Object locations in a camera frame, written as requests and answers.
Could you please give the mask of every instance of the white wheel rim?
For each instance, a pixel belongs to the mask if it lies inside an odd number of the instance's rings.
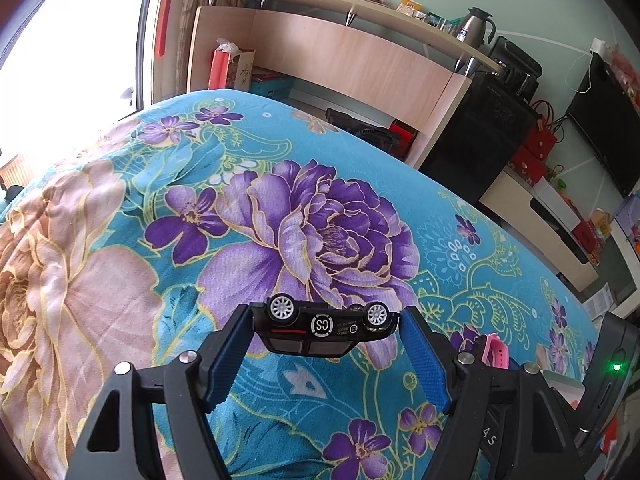
[[[367,319],[373,326],[383,325],[386,321],[386,308],[382,305],[374,305],[367,312]]]
[[[271,313],[276,319],[289,319],[293,315],[293,301],[285,296],[281,296],[271,301]]]

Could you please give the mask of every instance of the black refrigerator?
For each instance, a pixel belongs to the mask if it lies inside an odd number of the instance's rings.
[[[420,172],[475,205],[538,115],[489,73],[477,73]]]

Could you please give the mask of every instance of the toy car wheel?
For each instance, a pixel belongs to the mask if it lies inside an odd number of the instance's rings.
[[[391,323],[391,313],[384,303],[371,301],[364,307],[363,322],[369,330],[384,330]]]
[[[288,294],[276,294],[269,299],[267,313],[276,323],[288,324],[296,318],[298,308]]]

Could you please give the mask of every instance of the flat screen tv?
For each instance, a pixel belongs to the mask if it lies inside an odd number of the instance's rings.
[[[566,114],[626,196],[640,178],[640,116],[598,54],[578,90]]]

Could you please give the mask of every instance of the toy car window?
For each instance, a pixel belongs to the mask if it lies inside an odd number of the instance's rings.
[[[346,352],[351,342],[313,341],[309,345],[309,355],[336,355]]]
[[[302,341],[290,339],[271,339],[273,348],[278,352],[302,352]]]

